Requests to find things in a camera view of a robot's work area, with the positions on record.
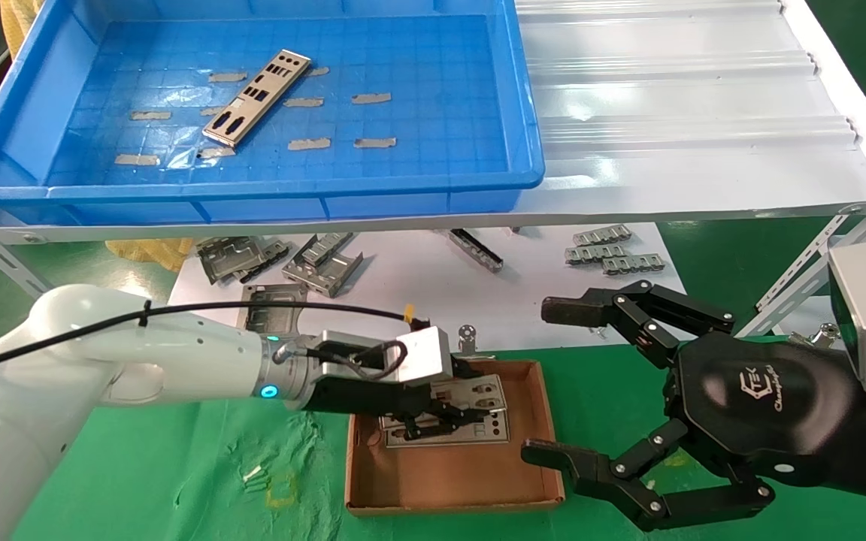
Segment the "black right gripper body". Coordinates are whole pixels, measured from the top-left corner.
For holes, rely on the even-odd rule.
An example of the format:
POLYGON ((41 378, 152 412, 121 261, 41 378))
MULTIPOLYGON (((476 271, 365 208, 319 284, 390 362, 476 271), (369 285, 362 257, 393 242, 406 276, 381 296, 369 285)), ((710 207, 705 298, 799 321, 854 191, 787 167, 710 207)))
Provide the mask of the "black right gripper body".
POLYGON ((866 391, 844 352, 708 334, 680 347, 668 389, 683 448, 715 475, 866 496, 866 391))

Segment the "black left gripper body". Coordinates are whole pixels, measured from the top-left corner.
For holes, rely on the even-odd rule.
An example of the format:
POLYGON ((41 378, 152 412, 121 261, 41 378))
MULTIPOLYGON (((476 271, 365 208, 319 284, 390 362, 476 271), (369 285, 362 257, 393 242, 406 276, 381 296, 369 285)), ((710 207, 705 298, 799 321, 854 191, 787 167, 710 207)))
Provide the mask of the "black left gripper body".
POLYGON ((433 401, 429 385, 323 378, 313 387, 305 409, 316 413, 416 417, 425 413, 433 401))

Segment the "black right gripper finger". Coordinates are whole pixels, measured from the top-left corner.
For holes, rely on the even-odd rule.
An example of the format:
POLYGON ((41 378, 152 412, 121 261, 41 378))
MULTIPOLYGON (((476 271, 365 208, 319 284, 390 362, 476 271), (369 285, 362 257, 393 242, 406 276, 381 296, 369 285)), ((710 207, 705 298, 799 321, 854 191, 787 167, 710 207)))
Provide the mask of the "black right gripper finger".
POLYGON ((590 288, 579 298, 544 298, 540 318, 575 328, 614 328, 659 369, 676 366, 680 348, 663 323, 697 337, 734 328, 731 313, 646 280, 618 290, 590 288))
POLYGON ((642 478, 672 455, 690 435, 684 422, 669 421, 616 459, 547 440, 527 439, 527 464, 559 470, 577 495, 615 506, 639 530, 676 530, 755 517, 774 501, 774 491, 742 464, 725 463, 729 484, 659 495, 642 478))

